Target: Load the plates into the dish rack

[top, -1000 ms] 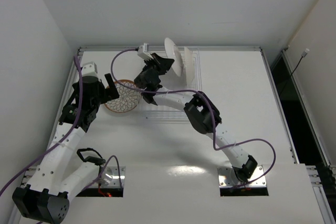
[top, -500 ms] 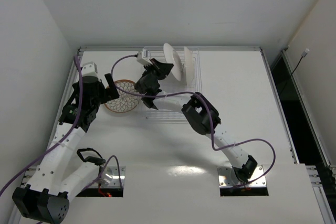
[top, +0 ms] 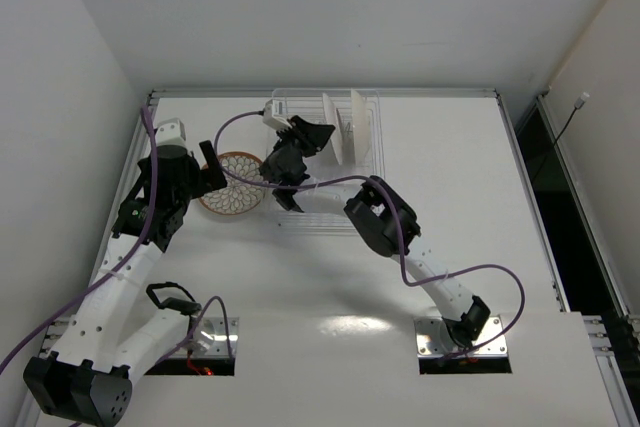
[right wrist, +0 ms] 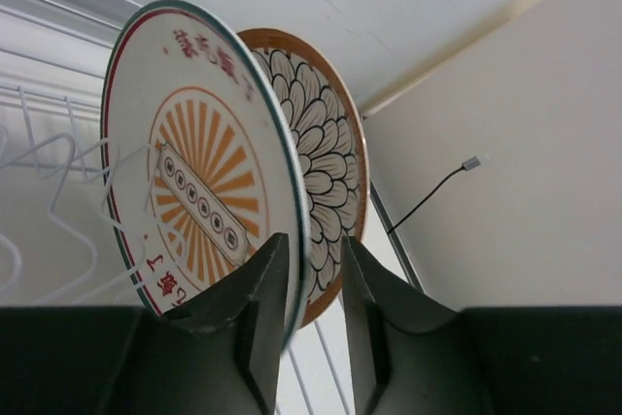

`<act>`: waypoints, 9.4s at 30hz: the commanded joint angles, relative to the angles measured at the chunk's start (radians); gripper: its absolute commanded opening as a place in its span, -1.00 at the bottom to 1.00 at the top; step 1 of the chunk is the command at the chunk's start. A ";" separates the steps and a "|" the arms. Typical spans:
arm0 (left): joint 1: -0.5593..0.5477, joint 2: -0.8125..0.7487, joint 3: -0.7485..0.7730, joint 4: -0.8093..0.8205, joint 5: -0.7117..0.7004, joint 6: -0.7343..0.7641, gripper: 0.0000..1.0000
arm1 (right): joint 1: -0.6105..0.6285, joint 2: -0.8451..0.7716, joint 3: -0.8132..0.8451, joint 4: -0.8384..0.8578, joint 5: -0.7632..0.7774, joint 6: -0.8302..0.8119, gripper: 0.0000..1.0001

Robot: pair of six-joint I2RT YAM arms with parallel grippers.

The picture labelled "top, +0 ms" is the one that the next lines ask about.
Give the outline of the orange rimmed flower plate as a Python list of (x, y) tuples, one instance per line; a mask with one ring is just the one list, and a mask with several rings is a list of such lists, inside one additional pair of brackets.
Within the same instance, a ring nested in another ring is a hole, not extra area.
[(354, 160), (363, 165), (371, 149), (371, 132), (364, 97), (355, 89), (350, 91)]

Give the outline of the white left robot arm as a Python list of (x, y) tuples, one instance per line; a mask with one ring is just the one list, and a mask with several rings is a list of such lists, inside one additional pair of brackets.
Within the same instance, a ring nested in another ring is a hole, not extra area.
[(119, 206), (103, 266), (66, 331), (45, 357), (33, 357), (23, 379), (40, 409), (92, 426), (114, 426), (135, 384), (194, 324), (199, 304), (170, 298), (126, 340), (125, 321), (155, 264), (181, 228), (192, 200), (226, 187), (209, 141), (200, 166), (180, 139), (159, 141), (138, 163), (140, 174)]

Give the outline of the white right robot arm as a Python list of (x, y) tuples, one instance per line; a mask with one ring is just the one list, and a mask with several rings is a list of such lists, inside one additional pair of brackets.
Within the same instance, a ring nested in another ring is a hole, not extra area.
[(261, 165), (260, 175), (275, 186), (272, 195), (280, 207), (288, 212), (347, 218), (371, 250), (403, 264), (403, 280), (420, 286), (433, 300), (454, 344), (471, 348), (490, 309), (435, 259), (420, 238), (415, 211), (378, 176), (360, 176), (359, 186), (346, 185), (340, 179), (320, 189), (311, 187), (306, 182), (309, 175), (304, 159), (328, 144), (335, 127), (310, 123), (299, 116), (286, 119), (267, 112), (262, 116), (278, 140)]

